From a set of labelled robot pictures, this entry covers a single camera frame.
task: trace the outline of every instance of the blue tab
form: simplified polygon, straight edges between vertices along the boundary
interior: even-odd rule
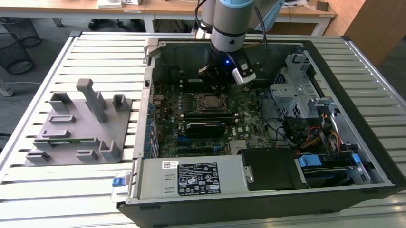
[[[359,155],[356,153],[352,153],[352,159],[353,159],[356,164],[360,163],[360,158],[359,158]]]
[[[300,164],[300,167],[305,167],[305,162],[304,162],[303,157],[301,157],[301,158],[299,158],[299,164]]]
[[[321,165],[321,161],[319,160],[319,157],[315,154],[303,155],[299,158],[299,164],[300,164],[300,167],[320,166]]]
[[[125,186],[125,177],[114,177],[114,178],[113,178],[112,186],[113,186],[113,187]]]

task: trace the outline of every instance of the aluminum extrusion table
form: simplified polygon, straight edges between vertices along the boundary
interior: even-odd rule
[[[0,227],[133,228],[110,202],[112,177],[130,169],[146,38],[192,38],[189,34],[84,32],[69,37],[42,85],[0,155]],[[364,59],[351,41],[337,37],[268,36],[313,42],[360,113],[406,173],[406,103]],[[126,127],[124,162],[106,165],[25,167],[48,116],[52,92],[81,99],[76,81],[90,78],[104,98],[124,94],[133,100]],[[328,92],[320,82],[324,94]],[[194,225],[192,227],[301,228],[404,227],[406,195],[365,201],[339,213]]]

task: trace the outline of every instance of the metal frame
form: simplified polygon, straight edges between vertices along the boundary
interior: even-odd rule
[[[128,10],[128,13],[53,13],[53,12],[25,12],[25,11],[0,11],[1,17],[26,17],[26,18],[104,18],[104,19],[141,19],[144,20],[145,30],[152,33],[153,20],[194,20],[193,15],[176,14],[144,14],[140,10]],[[291,23],[315,23],[312,36],[321,36],[332,17],[292,17]],[[277,17],[276,22],[288,23],[288,17]]]

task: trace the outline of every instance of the cable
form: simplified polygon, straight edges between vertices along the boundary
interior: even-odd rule
[[[263,38],[261,38],[261,42],[265,44],[265,58],[267,58],[267,31],[265,31],[265,24],[264,24],[264,20],[260,16],[260,12],[256,6],[253,6],[253,11],[259,20],[259,24],[261,27],[261,34],[263,34]]]
[[[176,0],[176,1],[184,1],[184,2],[190,2],[190,3],[198,2],[198,1],[188,1],[188,0]]]
[[[1,136],[1,137],[10,137],[10,136],[11,136],[11,134],[0,133],[0,136]]]
[[[260,112],[260,118],[261,118],[263,122],[265,123],[267,127],[268,127],[276,134],[279,134],[279,135],[281,136],[281,138],[284,139],[284,141],[287,142],[287,144],[288,144],[292,148],[295,148],[297,145],[293,144],[293,142],[284,136],[284,134],[281,134],[279,131],[276,131],[275,128],[272,128],[271,125],[268,125],[268,123],[267,123],[267,121],[265,121],[265,119],[264,119],[264,116],[263,116],[263,112],[261,112],[263,104],[264,104],[264,99],[261,99],[260,110],[259,110],[259,112]]]
[[[289,31],[289,27],[291,27],[292,14],[291,14],[291,7],[288,5],[285,5],[285,4],[283,4],[283,5],[287,6],[287,9],[289,11],[289,23],[287,24],[287,28],[285,28],[285,35],[287,35],[287,33]]]
[[[7,82],[6,84],[35,84],[39,85],[39,82]]]
[[[177,20],[174,20],[176,26],[178,28],[178,32],[182,32],[182,29],[180,28],[178,24],[177,24]]]
[[[205,3],[205,1],[206,1],[206,0],[202,0],[202,1],[200,2],[200,0],[197,0],[197,6],[196,6],[196,8],[194,8],[194,22],[196,22],[196,24],[197,24],[198,29],[201,29],[201,30],[202,30],[202,28],[201,28],[201,25],[200,25],[198,20],[197,20],[197,12],[198,12],[200,6]]]
[[[182,135],[184,137],[186,137],[186,135],[185,135],[185,134],[182,134],[182,133],[180,133],[180,132],[176,132],[174,134],[180,134],[180,135]]]

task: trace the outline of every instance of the black cable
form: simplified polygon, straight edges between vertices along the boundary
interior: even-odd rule
[[[287,33],[289,31],[289,27],[291,27],[292,14],[291,14],[291,7],[288,5],[285,5],[285,4],[283,4],[283,5],[287,6],[287,9],[289,11],[289,23],[287,24],[287,28],[285,28],[285,35],[287,35]]]
[[[260,16],[260,12],[259,12],[259,9],[257,9],[256,6],[253,7],[253,11],[255,11],[255,14],[256,14],[256,17],[257,17],[257,20],[259,20],[259,24],[260,24],[260,27],[261,27],[261,35],[263,35],[261,42],[265,44],[265,58],[267,58],[267,31],[265,31],[265,24],[264,24],[264,20],[263,20],[263,18]]]
[[[272,126],[267,123],[267,120],[264,119],[264,116],[263,116],[263,112],[261,112],[261,107],[263,107],[263,104],[264,104],[264,99],[261,99],[261,103],[260,103],[260,118],[263,120],[263,122],[265,123],[267,127],[276,133],[281,136],[281,138],[284,139],[284,141],[287,142],[287,144],[292,147],[292,148],[296,148],[296,144],[292,143],[292,141],[284,136],[284,134],[281,134],[279,131],[276,131],[275,128],[272,128]]]
[[[200,23],[198,23],[198,20],[197,20],[197,12],[198,12],[200,6],[205,3],[206,0],[202,0],[200,3],[198,3],[198,1],[197,1],[197,6],[196,6],[196,8],[194,8],[194,22],[196,22],[196,24],[197,24],[198,29],[202,30],[202,28],[201,28],[201,26],[200,26]]]
[[[279,131],[279,129],[281,128],[283,126],[280,126],[279,128],[276,128],[276,132]],[[277,134],[275,132],[275,141],[277,141]]]
[[[178,24],[177,24],[177,20],[174,20],[176,26],[178,28],[178,32],[182,32],[182,29],[180,28]]]
[[[11,136],[11,134],[0,133],[0,136],[1,136],[1,137],[10,137],[10,136]]]

